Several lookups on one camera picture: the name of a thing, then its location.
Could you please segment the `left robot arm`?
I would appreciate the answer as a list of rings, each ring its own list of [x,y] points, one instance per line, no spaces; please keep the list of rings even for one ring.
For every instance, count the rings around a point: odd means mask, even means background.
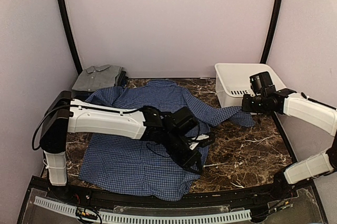
[[[201,174],[201,154],[196,148],[204,140],[187,137],[193,128],[201,127],[187,107],[176,112],[162,112],[148,105],[118,109],[86,103],[72,98],[69,91],[62,91],[38,124],[33,136],[40,136],[39,144],[32,148],[43,150],[54,193],[63,201],[69,201],[74,197],[74,188],[67,184],[68,133],[100,133],[156,142],[178,166]]]

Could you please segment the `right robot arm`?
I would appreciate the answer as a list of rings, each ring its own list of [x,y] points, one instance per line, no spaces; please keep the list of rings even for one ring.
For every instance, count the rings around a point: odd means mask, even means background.
[[[298,118],[336,137],[336,109],[315,102],[294,90],[261,91],[255,96],[244,94],[242,110],[252,113],[277,112]],[[277,172],[273,184],[269,187],[269,195],[272,199],[279,200],[288,193],[292,185],[334,172],[336,172],[336,139],[330,148]]]

